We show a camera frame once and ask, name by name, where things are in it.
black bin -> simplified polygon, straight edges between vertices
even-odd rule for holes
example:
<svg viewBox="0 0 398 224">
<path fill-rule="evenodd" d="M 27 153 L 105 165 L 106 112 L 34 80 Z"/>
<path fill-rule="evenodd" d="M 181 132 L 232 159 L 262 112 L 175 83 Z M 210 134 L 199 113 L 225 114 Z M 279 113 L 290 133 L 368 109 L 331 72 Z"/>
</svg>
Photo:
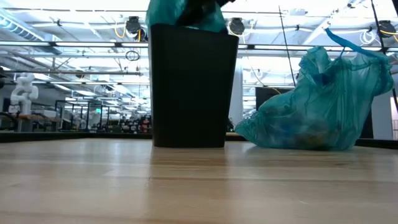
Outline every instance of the black bin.
<svg viewBox="0 0 398 224">
<path fill-rule="evenodd" d="M 238 44 L 232 35 L 150 27 L 155 147 L 224 147 Z"/>
</svg>

plastic bag handle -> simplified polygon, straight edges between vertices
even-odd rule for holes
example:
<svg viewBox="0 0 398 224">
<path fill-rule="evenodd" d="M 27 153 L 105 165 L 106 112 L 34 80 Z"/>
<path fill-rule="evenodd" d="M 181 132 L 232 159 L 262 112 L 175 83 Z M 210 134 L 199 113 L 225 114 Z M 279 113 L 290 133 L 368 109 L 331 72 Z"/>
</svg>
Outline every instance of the plastic bag handle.
<svg viewBox="0 0 398 224">
<path fill-rule="evenodd" d="M 364 55 L 367 55 L 370 57 L 384 58 L 383 55 L 377 54 L 370 50 L 365 50 L 362 47 L 360 47 L 346 39 L 343 39 L 343 38 L 337 36 L 336 34 L 332 33 L 332 31 L 330 31 L 329 28 L 325 29 L 325 31 L 332 41 L 336 42 L 337 44 L 340 44 L 343 47 L 349 47 L 355 52 L 358 52 L 358 53 L 361 53 L 361 54 L 364 54 Z"/>
</svg>

trash bag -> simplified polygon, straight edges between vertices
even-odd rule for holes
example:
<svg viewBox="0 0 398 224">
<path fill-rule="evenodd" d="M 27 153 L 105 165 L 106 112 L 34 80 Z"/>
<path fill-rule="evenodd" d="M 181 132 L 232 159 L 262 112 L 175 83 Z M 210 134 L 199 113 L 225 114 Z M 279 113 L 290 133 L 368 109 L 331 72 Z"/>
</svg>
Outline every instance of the trash bag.
<svg viewBox="0 0 398 224">
<path fill-rule="evenodd" d="M 332 61 L 323 47 L 308 50 L 300 62 L 296 88 L 266 101 L 235 131 L 261 147 L 352 148 L 373 98 L 391 90 L 394 83 L 387 56 L 358 52 L 352 60 Z"/>
<path fill-rule="evenodd" d="M 184 12 L 188 0 L 150 0 L 146 14 L 146 24 L 151 27 L 154 24 L 175 25 Z M 199 23 L 189 26 L 193 29 L 220 32 L 226 29 L 220 5 L 213 2 L 213 11 L 207 14 Z"/>
</svg>

wooden table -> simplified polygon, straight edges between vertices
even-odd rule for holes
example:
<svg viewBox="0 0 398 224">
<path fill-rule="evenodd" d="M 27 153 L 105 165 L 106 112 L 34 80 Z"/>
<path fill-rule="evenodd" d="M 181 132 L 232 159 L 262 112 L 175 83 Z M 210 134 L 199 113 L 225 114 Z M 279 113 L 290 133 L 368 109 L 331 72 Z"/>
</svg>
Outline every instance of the wooden table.
<svg viewBox="0 0 398 224">
<path fill-rule="evenodd" d="M 398 151 L 0 144 L 0 223 L 398 223 Z"/>
</svg>

teal bag in trash can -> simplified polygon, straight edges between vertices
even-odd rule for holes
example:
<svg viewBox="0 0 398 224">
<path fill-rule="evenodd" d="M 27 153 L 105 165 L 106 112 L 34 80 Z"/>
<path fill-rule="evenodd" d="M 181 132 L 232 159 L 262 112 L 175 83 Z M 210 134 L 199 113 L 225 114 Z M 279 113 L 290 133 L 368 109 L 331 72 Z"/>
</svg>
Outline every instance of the teal bag in trash can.
<svg viewBox="0 0 398 224">
<path fill-rule="evenodd" d="M 236 132 L 261 147 L 345 150 L 355 145 L 373 98 L 392 90 L 389 58 L 326 30 L 357 56 L 331 60 L 323 47 L 307 51 L 295 89 L 274 96 Z"/>
<path fill-rule="evenodd" d="M 146 15 L 146 24 L 151 27 L 154 24 L 175 25 L 182 15 L 188 0 L 150 0 Z M 219 32 L 225 29 L 225 21 L 220 6 L 213 2 L 214 11 L 207 14 L 202 20 L 190 26 L 194 29 Z"/>
</svg>

